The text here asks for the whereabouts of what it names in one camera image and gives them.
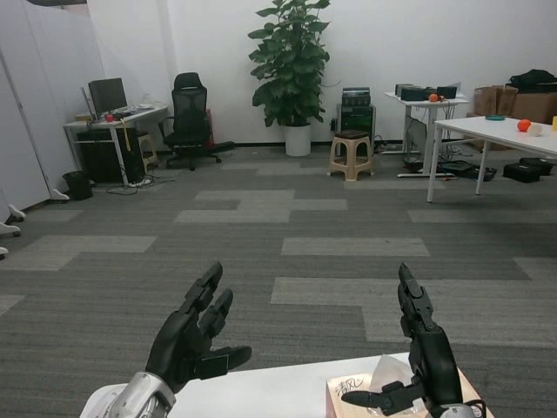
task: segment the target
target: desk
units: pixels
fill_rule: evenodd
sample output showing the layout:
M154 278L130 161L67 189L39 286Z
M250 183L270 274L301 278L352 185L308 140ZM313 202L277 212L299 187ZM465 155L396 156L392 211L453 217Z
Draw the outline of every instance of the desk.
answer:
M408 353L393 357L405 363ZM169 418L325 418L328 379L373 372L380 357L330 361L302 366L234 372L208 381L192 381L177 395ZM463 379L463 392L479 396ZM103 394L99 389L87 402L82 418Z
M166 112L166 110L168 109L168 106L155 106L154 109L150 109L148 111L141 111L135 115L131 115L128 116L127 118L124 118L124 123L126 125L126 127L129 127L130 125L133 125L134 123L137 123L140 120L145 120L145 119L149 119L149 118L155 118L155 117L160 117L163 113ZM122 128L122 122L121 121L114 121L114 122L97 122L94 124L91 124L91 129L109 129L111 131L111 138L112 141L114 143L114 148L116 149L116 154L118 157L118 163L120 164L121 167L121 171L122 171L122 180L124 181L125 185L128 185L128 178L125 174L125 169L124 169L124 159L122 158L122 152L120 151L120 146L118 144L118 136L117 136L117 132L116 129L117 128ZM64 130L66 131L66 137L68 138L68 141L70 142L70 148L71 148L71 152L73 154L73 158L76 162L76 166L77 167L81 167L81 164L79 163L79 158L76 157L76 150L75 150L75 144L76 144L76 138L75 138L75 134L77 131L84 131L87 129L87 122L84 121L79 121L79 122L72 122L70 124L65 124L64 125Z
M476 186L476 194L480 194L486 170L487 155L491 143L509 146L511 148L540 154L544 157L557 158L557 132L550 125L543 125L543 133L540 137L530 137L525 132L519 132L516 125L517 119L505 119L503 121L487 120L485 117L463 118L443 120L435 123L435 144L433 147L432 166L437 166L439 149L442 141L442 132L453 131L463 133L475 138L483 139L485 147L481 158L480 174ZM433 202L433 185L435 176L429 178L429 190L427 201Z
M444 100L442 102L430 102L429 100L423 102L408 102L397 97L395 93L385 93L388 98L392 98L397 102L403 104L406 108L405 118L404 118L404 137L402 138L402 152L395 153L405 153L406 152L406 133L410 127L408 124L408 117L412 116L412 108L419 107L421 109L427 109L429 118L427 120L427 139L426 139L426 151L424 155L424 167L421 172L417 173L405 173L399 174L400 178L424 178L429 177L431 167L432 167L432 149L433 149L433 133L435 131L435 122L437 121L437 116L439 114L439 109L446 109L449 106L456 105L466 105L470 103L464 96L459 95L457 98ZM446 174L439 174L439 177L446 177Z

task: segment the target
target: white stand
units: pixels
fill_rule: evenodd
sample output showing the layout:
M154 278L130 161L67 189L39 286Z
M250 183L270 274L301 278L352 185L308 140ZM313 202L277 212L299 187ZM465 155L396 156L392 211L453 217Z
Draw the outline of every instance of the white stand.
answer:
M0 222L0 235L5 235L6 233L11 233L14 237L21 235L21 229L17 226L6 225Z
M70 200L70 196L68 196L67 194L63 194L58 189L52 189L50 190L50 200L67 202L68 200Z
M23 222L25 220L25 218L27 218L27 215L25 213L21 212L15 206L8 205L8 207L10 209L10 214L11 214L12 218L15 219L16 222Z

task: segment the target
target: office chair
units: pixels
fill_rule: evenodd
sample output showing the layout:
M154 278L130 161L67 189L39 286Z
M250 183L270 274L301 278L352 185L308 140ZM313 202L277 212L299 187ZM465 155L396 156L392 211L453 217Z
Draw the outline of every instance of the office chair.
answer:
M164 123L158 124L164 144L168 146L174 156L166 161L170 167L173 161L183 158L189 160L190 170L194 171L195 158L214 158L219 164L222 160L216 155L218 152L233 150L233 142L218 145L209 145L211 137L211 123L207 117L207 89L201 84L196 72L178 74L174 80L172 91L174 104L173 133L164 135Z

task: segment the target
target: black box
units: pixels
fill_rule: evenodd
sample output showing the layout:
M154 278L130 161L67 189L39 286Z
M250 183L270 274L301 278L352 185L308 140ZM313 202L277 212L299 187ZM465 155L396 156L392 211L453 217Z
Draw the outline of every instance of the black box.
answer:
M440 96L443 96L446 99L450 99L450 98L456 98L456 86L454 85L449 85L447 87L438 87L437 88L437 94L439 94Z
M403 87L400 99L406 102L423 102L427 100L426 89L421 87Z
M531 165L522 165L520 163L505 165L503 177L513 179L521 183L533 183L540 181L541 168L532 167Z
M555 164L543 158L521 158L520 163L531 167L539 167L542 176L551 176L551 171L555 166Z

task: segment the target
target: white flower pot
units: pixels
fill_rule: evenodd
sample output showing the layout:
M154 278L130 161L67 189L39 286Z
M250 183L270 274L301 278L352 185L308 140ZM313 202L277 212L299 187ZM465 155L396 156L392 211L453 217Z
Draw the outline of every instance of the white flower pot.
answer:
M304 157L312 152L312 126L283 126L286 155Z

